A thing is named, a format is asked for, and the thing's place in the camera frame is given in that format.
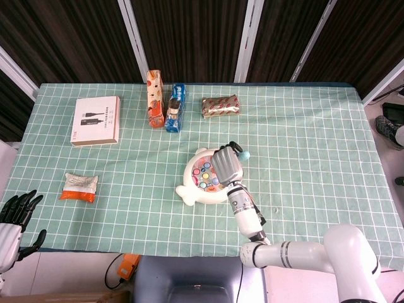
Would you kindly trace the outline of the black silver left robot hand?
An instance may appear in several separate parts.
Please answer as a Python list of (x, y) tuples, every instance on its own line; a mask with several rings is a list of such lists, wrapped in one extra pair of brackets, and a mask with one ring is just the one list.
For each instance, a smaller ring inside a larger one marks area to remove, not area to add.
[(13, 196), (1, 209), (1, 274), (9, 271), (16, 262), (37, 252), (45, 241), (47, 231), (40, 231), (37, 240), (28, 247), (21, 248), (21, 240), (36, 206), (43, 199), (35, 196), (36, 190), (21, 196)]

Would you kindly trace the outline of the orange-tipped silver right robot hand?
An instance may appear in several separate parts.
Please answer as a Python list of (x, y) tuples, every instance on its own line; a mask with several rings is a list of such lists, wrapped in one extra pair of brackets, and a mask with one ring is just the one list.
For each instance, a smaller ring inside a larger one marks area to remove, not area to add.
[(227, 187), (242, 181), (243, 169), (239, 160), (242, 152), (243, 149), (234, 141), (214, 151), (211, 164), (222, 186)]

